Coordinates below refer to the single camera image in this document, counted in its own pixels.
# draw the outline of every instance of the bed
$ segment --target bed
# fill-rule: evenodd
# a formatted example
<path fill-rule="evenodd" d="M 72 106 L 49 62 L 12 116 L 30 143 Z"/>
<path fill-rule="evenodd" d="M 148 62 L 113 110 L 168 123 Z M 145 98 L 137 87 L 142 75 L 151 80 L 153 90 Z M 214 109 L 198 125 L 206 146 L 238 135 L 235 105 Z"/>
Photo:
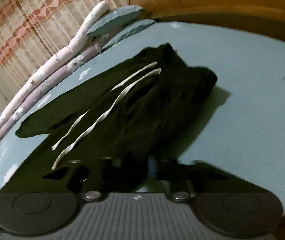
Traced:
<path fill-rule="evenodd" d="M 185 164 L 204 160 L 270 190 L 285 214 L 285 42 L 178 21 L 154 24 L 119 42 L 47 93 L 0 142 L 0 188 L 47 136 L 15 136 L 25 118 L 143 48 L 166 42 L 187 65 L 207 66 L 218 76 L 201 114 L 170 154 Z"/>

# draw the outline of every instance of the bed sheet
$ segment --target bed sheet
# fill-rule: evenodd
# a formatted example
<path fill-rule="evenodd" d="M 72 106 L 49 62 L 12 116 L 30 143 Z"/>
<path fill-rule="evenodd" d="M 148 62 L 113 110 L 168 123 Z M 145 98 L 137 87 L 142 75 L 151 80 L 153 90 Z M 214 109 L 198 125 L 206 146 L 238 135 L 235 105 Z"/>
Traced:
<path fill-rule="evenodd" d="M 200 159 L 264 187 L 285 212 L 285 43 L 227 28 L 158 23 L 93 58 L 43 97 L 0 143 L 0 188 L 46 138 L 18 138 L 20 123 L 60 94 L 133 57 L 170 42 L 190 66 L 218 76 L 188 131 L 170 147 L 181 163 Z"/>

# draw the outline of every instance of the curtain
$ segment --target curtain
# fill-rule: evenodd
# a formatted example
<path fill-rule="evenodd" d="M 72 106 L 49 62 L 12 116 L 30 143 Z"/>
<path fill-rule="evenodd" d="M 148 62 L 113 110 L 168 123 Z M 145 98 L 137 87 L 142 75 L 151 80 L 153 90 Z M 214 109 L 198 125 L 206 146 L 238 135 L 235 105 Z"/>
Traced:
<path fill-rule="evenodd" d="M 103 0 L 0 0 L 0 65 L 22 87 Z M 111 8 L 113 0 L 105 0 Z"/>

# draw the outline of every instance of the silver bolt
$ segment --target silver bolt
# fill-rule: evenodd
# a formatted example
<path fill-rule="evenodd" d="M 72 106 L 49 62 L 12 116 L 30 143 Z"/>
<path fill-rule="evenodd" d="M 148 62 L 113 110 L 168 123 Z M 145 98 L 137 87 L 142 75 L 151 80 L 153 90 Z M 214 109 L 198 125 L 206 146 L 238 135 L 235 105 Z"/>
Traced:
<path fill-rule="evenodd" d="M 85 200 L 87 201 L 95 201 L 101 197 L 101 193 L 99 191 L 89 191 L 84 195 Z"/>
<path fill-rule="evenodd" d="M 189 193 L 184 191 L 178 191 L 173 194 L 173 199 L 177 202 L 184 202 L 189 199 Z"/>

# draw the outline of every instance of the drawstring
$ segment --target drawstring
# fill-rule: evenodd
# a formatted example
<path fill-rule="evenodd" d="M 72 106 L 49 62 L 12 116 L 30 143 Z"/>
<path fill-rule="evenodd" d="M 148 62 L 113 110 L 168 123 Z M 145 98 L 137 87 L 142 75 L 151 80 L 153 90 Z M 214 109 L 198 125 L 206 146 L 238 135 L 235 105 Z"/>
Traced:
<path fill-rule="evenodd" d="M 127 80 L 129 80 L 130 78 L 132 78 L 133 76 L 135 76 L 136 74 L 138 74 L 139 72 L 143 71 L 143 69 L 147 69 L 150 68 L 150 65 L 142 68 L 141 70 L 137 71 L 136 73 L 134 73 L 133 75 L 131 75 L 129 78 L 127 78 Z M 116 100 L 114 101 L 114 103 L 112 104 L 112 106 L 106 111 L 104 112 L 95 122 L 92 126 L 90 126 L 86 131 L 84 131 L 72 144 L 70 144 L 66 149 L 64 149 L 60 155 L 56 158 L 53 166 L 52 166 L 52 170 L 54 170 L 57 165 L 59 164 L 60 160 L 68 153 L 70 152 L 73 147 L 76 145 L 76 143 L 78 143 L 82 138 L 84 138 L 85 136 L 87 136 L 94 128 L 95 126 L 100 123 L 101 121 L 103 121 L 107 116 L 108 114 L 111 112 L 111 110 L 113 109 L 113 107 L 118 104 L 120 102 L 120 100 L 132 89 L 132 87 L 137 84 L 139 81 L 143 80 L 144 78 L 147 78 L 147 77 L 150 77 L 150 76 L 153 76 L 153 75 L 159 75 L 161 72 L 161 68 L 157 68 L 153 71 L 150 71 L 149 73 L 147 73 L 146 75 L 144 75 L 143 77 L 141 77 L 140 79 L 136 80 L 135 82 L 131 83 L 129 86 L 127 86 L 119 95 L 118 97 L 116 98 Z M 57 146 L 60 144 L 60 142 L 70 133 L 70 131 L 74 128 L 74 126 L 81 120 L 81 118 L 86 114 L 84 113 L 82 116 L 80 116 L 76 122 L 72 125 L 72 127 L 69 129 L 68 133 L 59 140 L 58 143 L 56 143 L 52 149 L 56 149 Z"/>
<path fill-rule="evenodd" d="M 129 76 L 128 78 L 126 78 L 124 81 L 122 81 L 121 83 L 119 83 L 118 85 L 116 85 L 116 86 L 112 89 L 112 91 L 113 91 L 114 89 L 118 88 L 118 87 L 121 87 L 123 84 L 125 84 L 128 80 L 130 80 L 131 78 L 133 78 L 135 75 L 139 74 L 141 71 L 144 71 L 144 70 L 146 70 L 146 69 L 148 69 L 148 68 L 152 68 L 152 67 L 154 67 L 154 66 L 156 66 L 156 65 L 157 65 L 157 61 L 155 61 L 155 62 L 153 62 L 153 63 L 151 63 L 151 64 L 149 64 L 149 65 L 143 67 L 142 69 L 140 69 L 140 70 L 138 70 L 137 72 L 133 73 L 131 76 Z"/>

